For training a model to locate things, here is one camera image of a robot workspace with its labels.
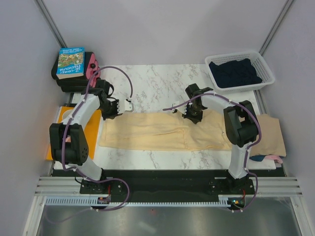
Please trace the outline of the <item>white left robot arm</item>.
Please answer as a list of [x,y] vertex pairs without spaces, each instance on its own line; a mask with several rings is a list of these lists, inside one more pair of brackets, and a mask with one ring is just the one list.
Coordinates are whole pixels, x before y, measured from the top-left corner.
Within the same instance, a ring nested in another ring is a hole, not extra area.
[[52,159],[61,163],[63,171],[74,171],[91,182],[96,193],[104,193],[108,181],[102,178],[102,168],[89,157],[89,146],[84,130],[95,111],[103,119],[118,115],[118,100],[111,101],[114,87],[107,81],[104,87],[87,88],[71,113],[60,123],[49,128]]

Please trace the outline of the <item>yellow t-shirt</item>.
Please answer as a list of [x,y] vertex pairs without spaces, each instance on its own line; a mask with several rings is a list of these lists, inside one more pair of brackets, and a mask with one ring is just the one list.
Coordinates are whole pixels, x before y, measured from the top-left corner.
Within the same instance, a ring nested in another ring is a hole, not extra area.
[[180,113],[125,113],[104,122],[98,144],[106,148],[149,151],[231,150],[223,116],[203,112],[194,124]]

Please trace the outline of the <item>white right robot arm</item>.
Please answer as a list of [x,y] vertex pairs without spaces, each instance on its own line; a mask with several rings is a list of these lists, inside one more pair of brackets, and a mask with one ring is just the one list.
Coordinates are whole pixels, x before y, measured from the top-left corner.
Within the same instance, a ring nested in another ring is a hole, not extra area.
[[206,109],[223,114],[225,133],[232,143],[228,168],[230,178],[225,181],[225,187],[230,193],[238,193],[243,188],[241,179],[248,175],[247,161],[251,148],[255,141],[261,138],[261,128],[252,103],[248,100],[234,102],[209,87],[200,89],[197,84],[189,85],[185,92],[189,101],[185,107],[184,118],[197,124],[205,117],[203,111]]

